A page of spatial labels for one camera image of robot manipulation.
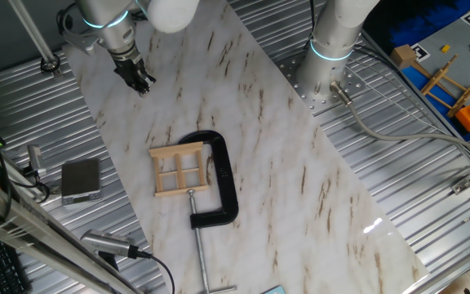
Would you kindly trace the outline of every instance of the silver cylinder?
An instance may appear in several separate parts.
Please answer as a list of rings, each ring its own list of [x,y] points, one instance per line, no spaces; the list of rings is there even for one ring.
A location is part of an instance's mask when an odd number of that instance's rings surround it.
[[[111,51],[125,51],[135,41],[135,26],[128,11],[130,1],[76,0],[87,25],[98,29],[100,45]]]
[[[339,23],[335,0],[328,0],[313,31],[308,54],[297,70],[299,88],[310,99],[327,100],[332,96],[330,84],[344,79],[349,55],[362,24],[346,27]]]
[[[192,207],[192,213],[197,213],[197,208],[195,206],[195,198],[193,194],[195,190],[188,191],[189,193],[189,203]],[[204,284],[204,292],[205,294],[210,294],[210,284],[208,283],[208,275],[206,272],[206,262],[204,261],[204,251],[202,250],[202,240],[201,240],[201,229],[195,228],[195,239],[197,240],[197,250],[199,252],[199,262],[201,264],[201,274],[202,274],[202,283]]]

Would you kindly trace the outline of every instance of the gray cable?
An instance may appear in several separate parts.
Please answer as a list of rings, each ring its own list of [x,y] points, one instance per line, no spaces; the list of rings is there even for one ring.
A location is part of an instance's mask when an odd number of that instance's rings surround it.
[[[448,136],[448,135],[442,135],[442,134],[432,134],[432,133],[423,133],[423,134],[413,134],[413,135],[405,135],[405,136],[386,136],[379,134],[371,129],[368,128],[368,126],[365,125],[365,123],[360,119],[358,116],[357,111],[355,110],[355,107],[353,104],[348,105],[349,111],[351,111],[351,114],[353,117],[357,120],[358,125],[370,136],[373,136],[377,139],[381,140],[416,140],[420,138],[433,138],[433,139],[441,139],[441,140],[448,140],[450,142],[460,144],[464,146],[467,149],[470,149],[470,143],[460,140],[458,138],[455,138],[453,136]]]

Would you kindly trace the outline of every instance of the yellow object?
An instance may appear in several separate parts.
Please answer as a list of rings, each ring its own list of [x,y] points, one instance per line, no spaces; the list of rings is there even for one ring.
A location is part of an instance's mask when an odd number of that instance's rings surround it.
[[[441,48],[441,52],[442,52],[442,53],[447,53],[449,49],[450,49],[450,46],[449,46],[449,45],[445,45],[445,46],[443,46],[443,47]]]

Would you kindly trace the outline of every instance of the gray device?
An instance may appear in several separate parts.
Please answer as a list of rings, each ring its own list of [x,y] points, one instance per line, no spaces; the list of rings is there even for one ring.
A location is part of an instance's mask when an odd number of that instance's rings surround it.
[[[27,146],[30,157],[30,169],[35,176],[46,176],[47,168],[45,163],[42,161],[41,148],[37,144],[31,144]]]
[[[63,164],[61,191],[63,205],[101,200],[100,160],[93,158]]]
[[[126,257],[128,257],[131,246],[135,247],[135,240],[133,238],[106,233],[97,229],[88,230],[81,237],[81,241],[94,250]]]

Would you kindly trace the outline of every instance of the small metal box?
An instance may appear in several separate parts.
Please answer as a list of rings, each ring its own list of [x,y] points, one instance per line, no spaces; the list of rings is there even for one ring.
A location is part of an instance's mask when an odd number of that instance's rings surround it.
[[[63,205],[101,200],[100,160],[87,159],[61,167]]]

